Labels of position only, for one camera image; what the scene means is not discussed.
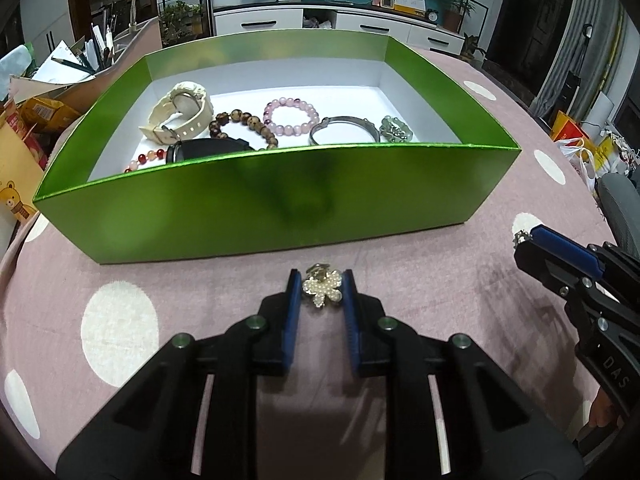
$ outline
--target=white wristwatch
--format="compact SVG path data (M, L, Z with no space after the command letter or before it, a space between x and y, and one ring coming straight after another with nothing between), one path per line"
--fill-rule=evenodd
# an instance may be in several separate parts
M187 121L177 128L163 126L169 117L181 113ZM140 126L147 139L158 144L175 144L193 139L207 129L213 120L213 106L204 86L191 81L178 83L158 101L149 115L148 124Z

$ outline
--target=bear illustration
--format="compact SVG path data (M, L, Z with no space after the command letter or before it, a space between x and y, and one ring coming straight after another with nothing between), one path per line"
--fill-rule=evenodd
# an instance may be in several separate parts
M4 189L0 190L0 202L4 202L21 223L25 223L36 213L33 207L21 202L20 194L15 189L15 184L12 180L6 184Z

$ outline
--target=pink tablecloth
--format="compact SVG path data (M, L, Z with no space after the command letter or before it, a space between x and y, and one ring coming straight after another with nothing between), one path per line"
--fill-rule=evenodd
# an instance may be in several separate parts
M612 236L571 165L513 100L468 64L422 54L522 147L464 225L278 253L120 266L93 263L42 216L22 231L0 276L0 400L49 466L174 333L223 332L254 313L264 296L283 290L289 269L315 262L353 269L361 292L379 297L388 314L419 333L470 334L560 428L568 427L596 386L574 358L575 331L562 301L516 268L513 232L543 222L583 244ZM340 310L304 308L290 376L260 384L260 477L381 478L384 406L383 383L351 377Z

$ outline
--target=silver screw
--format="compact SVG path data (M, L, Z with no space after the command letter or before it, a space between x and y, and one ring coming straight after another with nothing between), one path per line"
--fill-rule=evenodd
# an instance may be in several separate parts
M260 330L261 328L263 328L265 325L267 324L267 320L264 319L262 316L249 316L246 319L246 325L251 329L251 330Z
M458 348L469 348L471 346L471 338L467 334L456 334L451 338L451 341Z
M398 320L393 317L384 316L378 319L378 326L382 330L395 330L398 328Z
M171 344L176 348L184 348L191 343L191 336L187 333L179 333L171 338Z

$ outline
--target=black drawer handle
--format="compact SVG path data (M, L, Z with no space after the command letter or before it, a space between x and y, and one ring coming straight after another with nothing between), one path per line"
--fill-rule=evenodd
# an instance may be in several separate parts
M434 40L433 38L428 38L429 41L433 41L433 43L439 43L441 45L448 45L449 41L442 41L442 40Z
M241 23L241 27L271 27L271 25L275 25L276 20L272 22L253 22L253 23Z
M369 29L369 30L379 30L380 32L389 32L388 28L373 27L371 25L361 25L360 28L364 28L365 30Z

